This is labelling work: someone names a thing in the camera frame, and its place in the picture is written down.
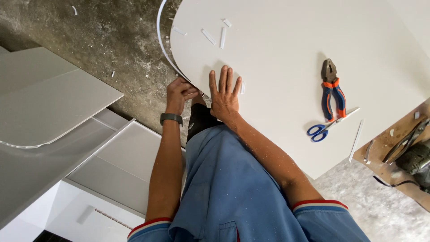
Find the hand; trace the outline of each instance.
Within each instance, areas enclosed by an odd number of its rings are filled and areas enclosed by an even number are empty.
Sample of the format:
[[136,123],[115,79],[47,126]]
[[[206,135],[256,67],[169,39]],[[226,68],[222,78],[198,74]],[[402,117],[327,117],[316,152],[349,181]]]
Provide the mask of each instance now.
[[239,100],[237,94],[239,93],[242,78],[239,77],[231,92],[231,85],[233,82],[233,69],[227,69],[224,65],[221,68],[221,77],[219,78],[219,90],[216,87],[215,71],[209,73],[209,87],[211,89],[212,106],[211,114],[217,119],[223,121],[225,124],[232,121],[236,114],[239,114]]
[[183,78],[177,78],[167,86],[166,113],[181,115],[185,101],[199,94],[199,90]]

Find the blue shirt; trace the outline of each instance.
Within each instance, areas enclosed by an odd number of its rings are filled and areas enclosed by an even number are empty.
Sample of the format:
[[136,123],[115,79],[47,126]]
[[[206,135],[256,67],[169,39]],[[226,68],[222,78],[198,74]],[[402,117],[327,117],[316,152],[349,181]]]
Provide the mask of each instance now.
[[186,150],[187,181],[175,217],[136,227],[129,242],[369,241],[338,201],[289,206],[273,177],[225,125],[198,133]]

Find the concrete floor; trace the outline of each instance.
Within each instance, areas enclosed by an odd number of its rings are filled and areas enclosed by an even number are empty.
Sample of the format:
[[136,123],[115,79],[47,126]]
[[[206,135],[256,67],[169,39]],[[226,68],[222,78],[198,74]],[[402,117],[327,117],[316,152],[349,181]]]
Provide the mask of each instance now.
[[[0,46],[9,51],[43,46],[125,96],[110,108],[161,133],[166,85],[176,72],[158,44],[154,0],[4,0],[0,1]],[[163,39],[180,0],[169,0],[161,21]],[[72,5],[77,9],[74,15]],[[185,145],[186,104],[181,128]],[[396,189],[378,184],[364,165],[343,161],[313,181],[326,199],[350,207],[352,216],[374,241],[428,241],[430,214]]]

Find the wristwatch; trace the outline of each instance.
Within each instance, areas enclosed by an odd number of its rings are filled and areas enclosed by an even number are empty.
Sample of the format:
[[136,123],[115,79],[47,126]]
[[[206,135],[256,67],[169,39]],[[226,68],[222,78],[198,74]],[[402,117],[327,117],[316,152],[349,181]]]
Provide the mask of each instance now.
[[176,115],[174,113],[162,113],[160,116],[160,124],[161,126],[163,125],[164,120],[166,119],[170,119],[170,120],[175,120],[176,122],[178,122],[182,127],[182,117],[179,115]]

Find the man's left hand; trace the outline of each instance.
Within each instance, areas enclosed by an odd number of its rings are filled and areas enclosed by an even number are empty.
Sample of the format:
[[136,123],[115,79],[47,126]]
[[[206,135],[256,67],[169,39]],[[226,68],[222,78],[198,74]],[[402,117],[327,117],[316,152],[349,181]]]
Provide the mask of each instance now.
[[177,78],[167,86],[166,113],[181,115],[185,101],[196,97],[199,90],[183,78]]

